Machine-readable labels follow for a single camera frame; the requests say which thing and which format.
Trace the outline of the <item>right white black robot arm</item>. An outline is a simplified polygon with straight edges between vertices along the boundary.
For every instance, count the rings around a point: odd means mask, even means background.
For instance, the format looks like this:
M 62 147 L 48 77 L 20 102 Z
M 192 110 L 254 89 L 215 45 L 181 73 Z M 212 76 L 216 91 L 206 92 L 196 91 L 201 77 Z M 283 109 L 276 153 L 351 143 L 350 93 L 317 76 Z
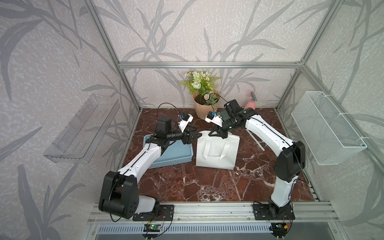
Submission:
M 274 165 L 276 182 L 269 199 L 269 209 L 275 213 L 291 206 L 291 194 L 299 175 L 306 166 L 306 147 L 301 141 L 293 141 L 269 125 L 253 108 L 242 108 L 236 100 L 224 105 L 228 117 L 209 112 L 205 118 L 213 123 L 209 136 L 225 139 L 231 130 L 244 128 L 260 138 L 276 155 Z

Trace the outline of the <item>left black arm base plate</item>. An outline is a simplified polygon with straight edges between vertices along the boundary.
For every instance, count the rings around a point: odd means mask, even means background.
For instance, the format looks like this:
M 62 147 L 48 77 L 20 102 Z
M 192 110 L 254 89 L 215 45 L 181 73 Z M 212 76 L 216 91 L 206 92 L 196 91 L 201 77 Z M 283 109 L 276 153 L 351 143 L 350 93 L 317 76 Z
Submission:
M 149 213 L 140 213 L 133 216 L 134 222 L 172 221 L 174 218 L 174 205 L 159 205 Z

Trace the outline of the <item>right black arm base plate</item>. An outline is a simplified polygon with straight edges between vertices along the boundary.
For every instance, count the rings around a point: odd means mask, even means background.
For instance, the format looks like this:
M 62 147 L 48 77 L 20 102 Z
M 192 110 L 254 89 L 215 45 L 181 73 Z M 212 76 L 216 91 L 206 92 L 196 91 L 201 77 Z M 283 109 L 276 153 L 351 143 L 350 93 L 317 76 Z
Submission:
M 284 207 L 278 207 L 274 203 L 262 204 L 255 201 L 253 202 L 253 213 L 255 220 L 293 221 L 296 219 L 291 202 Z

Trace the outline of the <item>white insulated delivery bag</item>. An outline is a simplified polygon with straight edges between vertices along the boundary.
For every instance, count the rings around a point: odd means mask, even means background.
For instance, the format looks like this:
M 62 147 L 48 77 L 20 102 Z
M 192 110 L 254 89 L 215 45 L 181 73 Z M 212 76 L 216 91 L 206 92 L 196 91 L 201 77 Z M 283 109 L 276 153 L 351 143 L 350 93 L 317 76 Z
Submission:
M 236 165 L 240 137 L 228 133 L 226 139 L 210 137 L 209 131 L 201 131 L 198 138 L 196 166 L 233 170 Z

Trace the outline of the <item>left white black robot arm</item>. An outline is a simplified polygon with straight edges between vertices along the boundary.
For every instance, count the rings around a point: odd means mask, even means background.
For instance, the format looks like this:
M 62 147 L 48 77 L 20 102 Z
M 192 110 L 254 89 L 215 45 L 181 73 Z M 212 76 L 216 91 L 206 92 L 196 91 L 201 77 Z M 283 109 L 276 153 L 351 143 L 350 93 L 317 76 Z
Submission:
M 152 197 L 140 196 L 139 182 L 171 144 L 182 141 L 184 145 L 189 145 L 202 136 L 197 128 L 188 126 L 192 120 L 192 115 L 183 114 L 177 128 L 173 129 L 170 117 L 160 117 L 155 132 L 146 140 L 143 149 L 127 165 L 105 175 L 99 210 L 108 213 L 111 219 L 117 216 L 129 220 L 134 215 L 144 215 L 150 220 L 157 218 L 160 202 Z

